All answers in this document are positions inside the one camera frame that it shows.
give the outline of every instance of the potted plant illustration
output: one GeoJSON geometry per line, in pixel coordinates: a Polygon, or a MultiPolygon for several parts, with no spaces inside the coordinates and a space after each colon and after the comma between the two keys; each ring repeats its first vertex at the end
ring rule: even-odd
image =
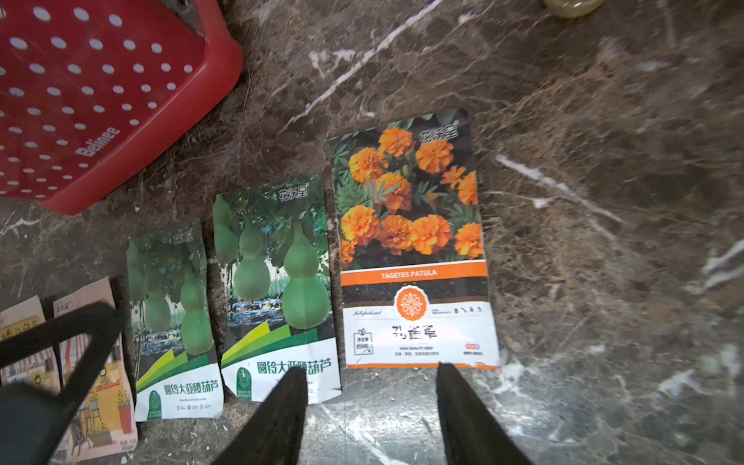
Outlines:
{"type": "Polygon", "coordinates": [[[132,432],[132,409],[131,399],[127,392],[119,389],[119,393],[116,395],[116,405],[119,408],[119,421],[121,422],[121,431],[124,434],[132,432]]]}
{"type": "Polygon", "coordinates": [[[94,426],[88,430],[88,439],[93,443],[93,447],[108,446],[111,443],[109,427],[102,423],[94,426]]]}

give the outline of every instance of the orange banner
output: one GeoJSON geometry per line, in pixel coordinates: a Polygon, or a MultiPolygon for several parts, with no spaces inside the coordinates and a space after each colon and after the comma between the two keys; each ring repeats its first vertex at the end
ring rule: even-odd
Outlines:
{"type": "Polygon", "coordinates": [[[488,276],[488,266],[485,260],[341,272],[341,285],[360,286],[362,284],[407,283],[409,281],[432,281],[480,276],[488,276]]]}

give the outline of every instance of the gourd seed packet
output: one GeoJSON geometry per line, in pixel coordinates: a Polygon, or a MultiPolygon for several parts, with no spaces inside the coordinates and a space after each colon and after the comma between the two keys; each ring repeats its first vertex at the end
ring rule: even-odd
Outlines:
{"type": "MultiPolygon", "coordinates": [[[[28,331],[45,321],[42,303],[39,296],[35,295],[0,312],[0,340],[28,331]]],[[[24,382],[57,394],[60,392],[57,357],[51,347],[47,347],[30,357],[0,368],[0,380],[3,385],[24,382]]]]}
{"type": "Polygon", "coordinates": [[[349,368],[495,370],[470,125],[447,110],[330,141],[349,368]]]}
{"type": "MultiPolygon", "coordinates": [[[[98,280],[54,302],[54,317],[65,315],[85,305],[103,302],[112,307],[114,296],[109,279],[98,280]]],[[[60,344],[62,380],[67,380],[88,347],[90,337],[78,334],[60,344]]],[[[137,426],[129,378],[124,367],[121,334],[106,359],[93,387],[77,409],[61,449],[68,462],[128,452],[137,446],[137,426]]]]}
{"type": "Polygon", "coordinates": [[[137,421],[217,418],[222,379],[207,306],[198,219],[129,241],[137,421]]]}
{"type": "Polygon", "coordinates": [[[309,403],[341,394],[320,176],[218,195],[212,216],[228,306],[227,387],[260,402],[301,366],[309,403]]]}

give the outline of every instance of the red plastic basket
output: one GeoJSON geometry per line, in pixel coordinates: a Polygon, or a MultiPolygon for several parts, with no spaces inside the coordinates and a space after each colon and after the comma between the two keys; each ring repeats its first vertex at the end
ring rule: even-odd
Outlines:
{"type": "Polygon", "coordinates": [[[204,36],[158,0],[0,7],[0,196],[78,214],[227,95],[243,52],[214,0],[204,36]]]}

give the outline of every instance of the net weight label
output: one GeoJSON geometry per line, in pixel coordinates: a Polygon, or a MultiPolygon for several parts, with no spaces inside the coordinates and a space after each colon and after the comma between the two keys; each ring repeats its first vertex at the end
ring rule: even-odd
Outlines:
{"type": "Polygon", "coordinates": [[[372,355],[372,333],[368,333],[364,328],[354,333],[354,355],[372,355]]]}

